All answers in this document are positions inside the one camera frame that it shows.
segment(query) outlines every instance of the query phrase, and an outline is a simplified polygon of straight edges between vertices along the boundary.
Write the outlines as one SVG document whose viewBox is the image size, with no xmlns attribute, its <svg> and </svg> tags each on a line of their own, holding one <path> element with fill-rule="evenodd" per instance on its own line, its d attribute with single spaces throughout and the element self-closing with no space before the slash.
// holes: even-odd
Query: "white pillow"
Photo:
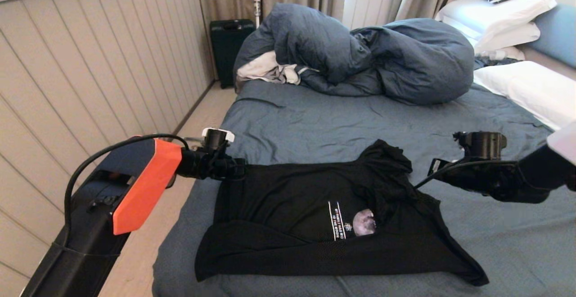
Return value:
<svg viewBox="0 0 576 297">
<path fill-rule="evenodd" d="M 539 14 L 556 6 L 556 0 L 507 0 L 491 4 L 486 0 L 456 0 L 436 15 L 436 20 L 459 24 L 458 29 L 477 41 L 490 41 L 496 35 L 514 31 Z"/>
<path fill-rule="evenodd" d="M 474 82 L 505 96 L 554 131 L 576 120 L 576 81 L 531 61 L 474 71 Z"/>
<path fill-rule="evenodd" d="M 504 47 L 536 41 L 540 37 L 540 30 L 534 22 L 529 22 L 516 28 L 515 30 L 502 32 L 492 37 L 492 39 L 488 39 L 488 37 L 474 39 L 473 37 L 466 35 L 464 32 L 462 32 L 462 34 L 464 34 L 464 36 L 474 47 L 474 53 L 478 54 L 484 51 L 495 51 L 496 49 L 503 49 Z"/>
</svg>

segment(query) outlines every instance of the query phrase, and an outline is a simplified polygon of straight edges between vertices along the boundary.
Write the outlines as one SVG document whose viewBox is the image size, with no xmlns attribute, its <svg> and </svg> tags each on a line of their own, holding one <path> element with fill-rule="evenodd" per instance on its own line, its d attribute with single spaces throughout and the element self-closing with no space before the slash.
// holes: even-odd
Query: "white sticker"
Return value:
<svg viewBox="0 0 576 297">
<path fill-rule="evenodd" d="M 340 212 L 340 203 L 336 202 L 334 209 L 330 201 L 328 202 L 328 211 L 330 211 L 330 221 L 332 222 L 332 232 L 334 240 L 346 239 L 346 230 L 344 229 L 344 222 L 342 221 L 342 213 Z"/>
<path fill-rule="evenodd" d="M 432 173 L 435 173 L 436 171 L 438 171 L 439 167 L 440 167 L 440 160 L 436 160 L 434 162 L 434 166 L 432 166 Z"/>
</svg>

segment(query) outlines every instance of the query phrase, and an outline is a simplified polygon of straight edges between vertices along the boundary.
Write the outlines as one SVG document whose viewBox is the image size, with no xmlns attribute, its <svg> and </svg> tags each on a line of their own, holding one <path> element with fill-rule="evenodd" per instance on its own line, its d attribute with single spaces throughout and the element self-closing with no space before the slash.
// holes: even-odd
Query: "blue pillow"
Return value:
<svg viewBox="0 0 576 297">
<path fill-rule="evenodd" d="M 534 22 L 540 38 L 527 45 L 576 69 L 576 7 L 558 4 Z"/>
</svg>

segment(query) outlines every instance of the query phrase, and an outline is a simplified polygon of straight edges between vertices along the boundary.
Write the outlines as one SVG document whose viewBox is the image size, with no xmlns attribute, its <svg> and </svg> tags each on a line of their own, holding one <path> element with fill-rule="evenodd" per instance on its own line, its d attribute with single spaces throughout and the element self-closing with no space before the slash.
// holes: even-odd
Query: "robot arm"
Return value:
<svg viewBox="0 0 576 297">
<path fill-rule="evenodd" d="M 500 133 L 478 131 L 455 133 L 454 140 L 464 149 L 463 159 L 447 162 L 434 159 L 428 178 L 500 201 L 541 203 L 553 189 L 567 185 L 574 190 L 576 164 L 576 121 L 551 134 L 547 144 L 520 159 L 502 161 L 500 151 L 506 137 Z"/>
<path fill-rule="evenodd" d="M 225 153 L 233 134 L 205 129 L 203 135 L 203 147 L 195 151 L 180 137 L 157 134 L 133 137 L 84 161 L 68 183 L 65 225 L 21 296 L 96 297 L 130 232 L 144 223 L 176 174 L 242 180 L 245 160 Z M 161 137 L 177 139 L 185 146 Z M 82 170 L 106 153 L 72 196 Z"/>
</svg>

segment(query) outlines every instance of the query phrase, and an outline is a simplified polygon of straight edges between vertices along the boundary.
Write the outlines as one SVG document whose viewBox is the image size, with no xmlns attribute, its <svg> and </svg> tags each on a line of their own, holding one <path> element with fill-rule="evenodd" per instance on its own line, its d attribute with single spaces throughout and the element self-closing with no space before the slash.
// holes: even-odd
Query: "bed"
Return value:
<svg viewBox="0 0 576 297">
<path fill-rule="evenodd" d="M 251 164 L 345 162 L 377 139 L 412 161 L 413 184 L 432 158 L 455 160 L 456 131 L 499 131 L 503 159 L 545 143 L 551 129 L 511 100 L 473 84 L 443 104 L 415 106 L 386 96 L 333 96 L 306 86 L 243 83 L 222 128 L 235 133 L 228 154 Z M 559 188 L 537 205 L 503 203 L 433 180 L 420 190 L 441 203 L 451 235 L 485 270 L 490 284 L 473 287 L 450 273 L 393 276 L 217 275 L 198 283 L 196 250 L 212 224 L 220 182 L 197 181 L 159 249 L 153 293 L 178 296 L 573 296 L 576 207 Z"/>
</svg>

